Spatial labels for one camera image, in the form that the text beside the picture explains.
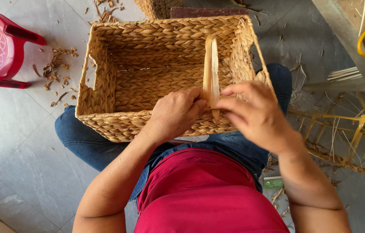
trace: stool leg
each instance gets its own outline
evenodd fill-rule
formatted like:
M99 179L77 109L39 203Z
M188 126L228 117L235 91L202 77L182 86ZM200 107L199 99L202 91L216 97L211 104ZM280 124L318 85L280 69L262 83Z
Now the stool leg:
M20 82L14 80L1 80L0 87L9 87L9 88L18 88L18 89L25 89L31 86L29 82Z
M37 33L26 30L16 24L14 24L14 25L8 24L7 26L5 26L4 32L9 35L19 37L21 39L24 39L26 41L29 41L29 42L32 42L35 44L39 44L39 45L43 45L43 46L47 45L44 37L38 35Z

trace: stacked basket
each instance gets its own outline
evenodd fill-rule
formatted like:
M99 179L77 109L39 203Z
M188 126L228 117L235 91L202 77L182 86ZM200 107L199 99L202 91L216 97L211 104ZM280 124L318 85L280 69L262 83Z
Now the stacked basket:
M96 64L95 83L93 89L85 84L83 70L76 117L113 142L131 141L150 119L159 98L203 86L209 34L218 43L221 89L261 77L272 86L248 15L94 24L84 67L91 57ZM256 76L252 66L252 45L262 61L262 76ZM210 113L198 117L184 136L234 131L223 114L218 125Z

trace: tile grout line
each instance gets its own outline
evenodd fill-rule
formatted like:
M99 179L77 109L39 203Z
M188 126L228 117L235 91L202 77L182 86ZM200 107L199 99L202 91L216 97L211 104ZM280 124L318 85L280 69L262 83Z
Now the tile grout line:
M61 226L61 228L60 228L60 230L70 221L70 220L72 220L72 218L74 218L76 216L76 214L74 214L71 218L69 218L69 220L67 220L67 222L63 225L63 226Z
M198 5L200 5L201 8L203 8L203 6L198 2L198 0L195 0L195 1L198 3Z
M12 5L12 6L11 6L11 7L10 7L7 11L6 11L3 15L5 16L5 14L6 14L6 13L8 13L8 12L9 12L9 10L11 10L11 8L13 8L13 7L14 7L14 5L18 3L18 1L19 1L19 0L16 0L16 1L15 1L15 3L14 3L14 4L13 4L13 5Z
M23 199L23 201L25 201L27 204L29 204L29 206L31 206L31 208L33 208L35 211L37 211L39 214L41 214L45 219L49 220L49 222L51 224L53 224L56 228L58 228L60 230L60 228L58 226L56 226L52 221L50 221L50 219L48 219L46 216L44 216L44 214L42 214L40 211L38 211L36 208L34 208L34 206L32 206L28 201L26 201L20 194L18 194L17 192L15 192L12 188L10 188L6 183L4 183L4 181L0 180L7 188L9 188L11 191L13 191L15 194L17 194L21 199Z
M287 16L287 14L289 14L290 11L293 10L297 6L297 4L299 4L300 2L302 2L302 0L297 2L282 18L280 18L275 24L273 24L273 26L271 28L269 28L267 30L267 32L265 32L264 35L262 35L262 37L260 37L260 39L262 39L274 26L276 26L280 22L280 20L282 20L285 16Z
M75 9L73 9L72 8L72 6L70 6L69 5L69 3L68 2L66 2L66 0L63 0L84 22L85 22L85 24L87 25L87 26L89 26L88 24L87 24L87 21L84 19L84 18L82 18L81 16L80 16L80 14L79 13L77 13L76 11L75 11Z
M4 162L6 162L19 148L20 148L20 146L22 146L24 143L25 143L25 141L38 129L38 128L40 128L40 126L48 119L49 117L47 117L42 123L40 123L40 125L39 126L37 126L37 128L35 128L35 130L33 130L33 132L30 134L30 135L28 135L27 137L26 137L26 139L24 139L24 141L19 145L19 146L17 146L17 148L13 151L13 152L11 152L11 154L9 155L9 156L7 156L6 157L6 159L0 164L0 167L4 164Z

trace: hand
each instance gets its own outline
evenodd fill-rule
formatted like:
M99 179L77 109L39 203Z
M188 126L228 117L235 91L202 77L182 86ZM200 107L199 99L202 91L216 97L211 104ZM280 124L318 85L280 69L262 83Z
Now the hand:
M248 102L237 98L221 98L216 107L230 110L226 116L250 141L276 154L290 152L301 146L298 132L289 125L270 87L262 82L233 84L221 91L223 95L244 93Z
M151 119L139 133L158 145L183 135L207 108L199 87L171 92L156 103Z

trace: person's right hand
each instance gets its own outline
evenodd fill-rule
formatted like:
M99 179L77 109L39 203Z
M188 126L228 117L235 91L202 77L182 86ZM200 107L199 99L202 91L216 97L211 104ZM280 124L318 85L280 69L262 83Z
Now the person's right hand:
M229 110L227 118L259 147L276 154L292 152L302 146L302 138L287 122L270 87L257 81L230 85L223 95L243 93L247 102L234 97L221 98L216 108Z

